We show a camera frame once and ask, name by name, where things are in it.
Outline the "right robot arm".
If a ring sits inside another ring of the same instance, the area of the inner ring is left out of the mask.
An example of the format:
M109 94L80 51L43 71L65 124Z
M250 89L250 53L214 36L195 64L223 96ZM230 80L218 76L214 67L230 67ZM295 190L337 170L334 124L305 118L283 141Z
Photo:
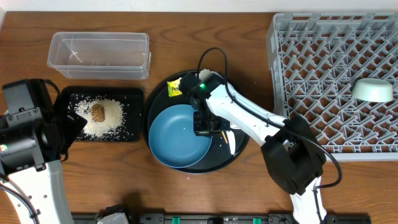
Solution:
M213 72L203 78L190 72L181 78L178 88L195 109L197 136L227 133L222 121L242 130L261 147L273 181L290 195L294 220L323 223L326 210L318 188L326 156L305 119L287 119L261 108Z

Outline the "mint green bowl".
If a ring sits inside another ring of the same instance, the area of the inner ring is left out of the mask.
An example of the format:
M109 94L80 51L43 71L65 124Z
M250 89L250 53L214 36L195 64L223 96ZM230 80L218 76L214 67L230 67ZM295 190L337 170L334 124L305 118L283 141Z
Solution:
M352 97L376 103L386 103L393 100L392 84L375 78L362 78L353 88Z

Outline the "brown food piece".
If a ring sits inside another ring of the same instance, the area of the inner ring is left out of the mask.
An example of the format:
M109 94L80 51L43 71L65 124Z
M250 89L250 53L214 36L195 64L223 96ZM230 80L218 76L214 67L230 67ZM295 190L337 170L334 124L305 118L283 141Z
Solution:
M101 104L94 104L90 108L90 113L94 122L101 123L105 120L105 110Z

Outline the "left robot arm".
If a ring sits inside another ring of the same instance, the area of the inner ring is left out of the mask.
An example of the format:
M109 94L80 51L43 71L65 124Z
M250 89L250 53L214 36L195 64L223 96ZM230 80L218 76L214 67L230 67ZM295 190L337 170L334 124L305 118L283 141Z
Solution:
M51 80L36 78L2 88L7 112L1 116L1 190L21 223L73 223L62 162L87 121L60 95L51 100L49 85Z

